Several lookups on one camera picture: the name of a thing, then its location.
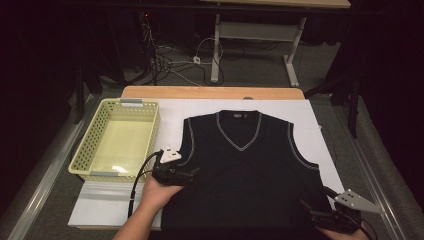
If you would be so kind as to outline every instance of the table leg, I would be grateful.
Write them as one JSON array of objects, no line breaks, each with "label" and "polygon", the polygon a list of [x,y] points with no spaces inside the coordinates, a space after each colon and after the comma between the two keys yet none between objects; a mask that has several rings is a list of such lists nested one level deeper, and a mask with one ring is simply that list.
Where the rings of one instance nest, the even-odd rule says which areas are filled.
[{"label": "table leg", "polygon": [[215,41],[213,48],[211,83],[217,83],[219,78],[219,24],[220,15],[217,14],[215,19]]},{"label": "table leg", "polygon": [[295,33],[295,36],[294,36],[294,39],[293,39],[293,42],[292,42],[290,54],[284,55],[284,65],[286,66],[287,74],[288,74],[289,80],[290,80],[290,85],[292,87],[299,87],[299,81],[297,80],[296,73],[295,73],[294,68],[293,68],[293,58],[294,58],[294,54],[296,53],[297,46],[299,45],[300,37],[302,36],[303,28],[305,26],[305,22],[306,22],[306,18],[300,19],[299,25],[297,27],[297,30],[296,30],[296,33]]}]

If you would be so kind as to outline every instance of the white tabletop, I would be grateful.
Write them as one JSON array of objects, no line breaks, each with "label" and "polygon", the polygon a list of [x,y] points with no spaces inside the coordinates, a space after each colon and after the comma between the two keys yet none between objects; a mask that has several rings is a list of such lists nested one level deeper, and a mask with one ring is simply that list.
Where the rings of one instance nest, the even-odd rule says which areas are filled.
[{"label": "white tabletop", "polygon": [[[220,110],[258,110],[264,114],[294,123],[294,139],[300,153],[310,162],[319,164],[324,186],[336,192],[344,188],[321,134],[308,100],[213,100],[155,99],[159,101],[160,125],[155,151],[170,145],[179,149],[183,120],[187,117],[215,113]],[[141,193],[143,184],[138,184]],[[68,225],[79,228],[118,228],[127,219],[132,183],[86,181],[75,204]],[[134,209],[140,201],[135,199]],[[160,229],[161,212],[152,229]]]}]

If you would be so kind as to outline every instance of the black sweater vest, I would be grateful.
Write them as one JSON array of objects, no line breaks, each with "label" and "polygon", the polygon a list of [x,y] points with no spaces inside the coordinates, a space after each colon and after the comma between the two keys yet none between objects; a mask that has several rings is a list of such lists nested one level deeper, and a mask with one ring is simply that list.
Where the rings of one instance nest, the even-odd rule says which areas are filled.
[{"label": "black sweater vest", "polygon": [[300,239],[322,237],[300,200],[322,212],[331,212],[331,206],[318,165],[296,147],[292,123],[258,111],[191,117],[184,120],[180,153],[180,168],[200,167],[200,172],[163,209],[163,230],[274,230]]}]

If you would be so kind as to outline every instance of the human hand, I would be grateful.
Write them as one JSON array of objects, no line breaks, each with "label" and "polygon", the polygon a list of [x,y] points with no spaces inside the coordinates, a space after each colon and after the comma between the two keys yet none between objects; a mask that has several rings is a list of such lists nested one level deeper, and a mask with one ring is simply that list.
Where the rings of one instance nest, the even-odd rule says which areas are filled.
[{"label": "human hand", "polygon": [[182,186],[161,185],[151,174],[148,174],[144,183],[140,205],[147,206],[157,212],[181,189],[183,189]]},{"label": "human hand", "polygon": [[334,231],[330,231],[328,229],[318,228],[324,235],[329,237],[331,240],[371,240],[365,235],[365,233],[358,229],[356,232],[352,234],[343,234]]}]

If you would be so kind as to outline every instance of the black cable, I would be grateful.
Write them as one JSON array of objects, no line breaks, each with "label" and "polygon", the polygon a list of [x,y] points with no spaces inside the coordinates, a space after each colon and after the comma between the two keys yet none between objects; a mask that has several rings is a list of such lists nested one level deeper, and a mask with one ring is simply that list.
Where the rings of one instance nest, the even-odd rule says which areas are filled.
[{"label": "black cable", "polygon": [[[350,221],[352,221],[352,223],[353,224],[355,224],[358,228],[359,228],[359,230],[361,230],[364,234],[365,234],[365,236],[367,236],[367,238],[369,239],[369,240],[373,240],[373,238],[371,237],[371,235],[368,233],[368,231],[364,228],[364,227],[362,227],[362,225],[361,224],[358,224],[351,216],[349,216],[349,215],[347,215],[347,214],[345,214],[345,213],[343,213],[343,212],[339,212],[340,214],[342,214],[344,217],[346,217],[347,219],[349,219]],[[375,240],[378,240],[378,237],[377,237],[377,233],[375,232],[375,230],[374,230],[374,228],[368,223],[368,225],[371,227],[371,229],[374,231],[374,234],[375,234]]]},{"label": "black cable", "polygon": [[375,231],[375,229],[372,227],[371,223],[369,223],[367,220],[362,219],[364,222],[367,223],[367,225],[371,228],[372,232],[374,233],[375,236],[375,240],[378,240],[378,236],[377,236],[377,232]]},{"label": "black cable", "polygon": [[163,153],[163,150],[160,150],[160,151],[158,151],[158,152],[154,152],[154,153],[152,153],[150,156],[148,156],[148,157],[146,158],[146,160],[144,161],[144,163],[143,163],[143,165],[141,166],[140,170],[138,171],[137,177],[135,178],[135,181],[134,181],[133,188],[132,188],[132,190],[131,190],[130,202],[129,202],[129,206],[128,206],[128,218],[130,218],[130,217],[131,217],[132,212],[133,212],[133,208],[134,208],[134,198],[135,198],[135,193],[136,193],[136,192],[135,192],[135,188],[137,187],[138,180],[139,180],[139,179],[140,179],[140,177],[141,177],[141,176],[143,176],[143,174],[145,173],[145,172],[143,172],[144,168],[146,167],[146,165],[147,165],[147,163],[150,161],[150,159],[152,159],[154,156],[160,156],[160,155],[162,155],[162,153]]}]

